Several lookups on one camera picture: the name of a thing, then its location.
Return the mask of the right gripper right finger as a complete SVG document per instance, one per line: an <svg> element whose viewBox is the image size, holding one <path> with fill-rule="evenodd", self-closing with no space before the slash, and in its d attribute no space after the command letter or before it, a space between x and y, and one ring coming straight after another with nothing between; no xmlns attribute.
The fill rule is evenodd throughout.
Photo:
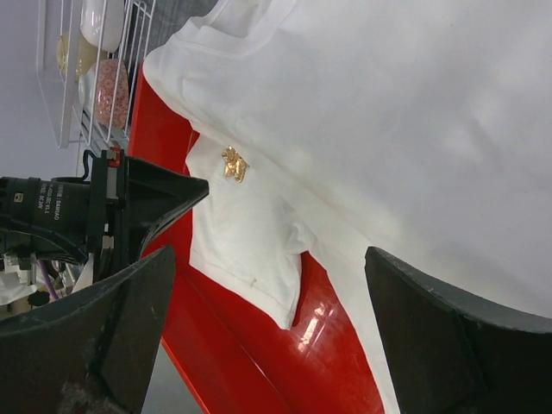
<svg viewBox="0 0 552 414"><path fill-rule="evenodd" d="M381 248L365 274L402 413L549 413L551 321L436 279Z"/></svg>

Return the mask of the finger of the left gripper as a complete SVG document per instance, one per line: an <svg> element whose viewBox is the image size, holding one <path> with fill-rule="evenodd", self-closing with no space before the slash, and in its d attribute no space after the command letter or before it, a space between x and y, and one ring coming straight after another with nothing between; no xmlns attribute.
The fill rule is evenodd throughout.
<svg viewBox="0 0 552 414"><path fill-rule="evenodd" d="M210 192L208 181L123 156L117 180L116 262L134 263L145 248Z"/></svg>

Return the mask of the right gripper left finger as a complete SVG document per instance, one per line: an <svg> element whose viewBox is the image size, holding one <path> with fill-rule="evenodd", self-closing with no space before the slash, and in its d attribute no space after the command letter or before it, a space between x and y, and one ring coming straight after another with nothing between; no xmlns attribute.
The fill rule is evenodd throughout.
<svg viewBox="0 0 552 414"><path fill-rule="evenodd" d="M1 322L3 413L139 413L173 292L164 247Z"/></svg>

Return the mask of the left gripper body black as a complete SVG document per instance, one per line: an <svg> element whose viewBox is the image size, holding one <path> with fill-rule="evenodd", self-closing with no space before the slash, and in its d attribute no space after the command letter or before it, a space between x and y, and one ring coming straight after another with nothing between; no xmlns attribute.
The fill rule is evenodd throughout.
<svg viewBox="0 0 552 414"><path fill-rule="evenodd" d="M120 148L83 154L81 177L1 179L1 255L28 270L34 261L92 263L103 280L128 265L127 157Z"/></svg>

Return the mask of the gold leaf brooch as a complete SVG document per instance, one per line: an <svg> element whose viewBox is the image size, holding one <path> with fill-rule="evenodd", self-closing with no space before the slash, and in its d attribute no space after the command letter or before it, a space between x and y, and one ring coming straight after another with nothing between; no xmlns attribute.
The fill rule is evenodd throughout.
<svg viewBox="0 0 552 414"><path fill-rule="evenodd" d="M222 152L222 158L224 161L223 176L233 178L236 182L241 183L248 169L248 163L233 147L226 147Z"/></svg>

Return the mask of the white t-shirt daisy print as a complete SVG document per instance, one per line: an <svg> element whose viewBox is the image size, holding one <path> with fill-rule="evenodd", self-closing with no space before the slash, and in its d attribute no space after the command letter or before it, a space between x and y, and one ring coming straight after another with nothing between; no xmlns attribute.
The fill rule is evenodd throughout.
<svg viewBox="0 0 552 414"><path fill-rule="evenodd" d="M143 64L321 242L386 412L363 257L551 313L548 1L220 1Z"/></svg>

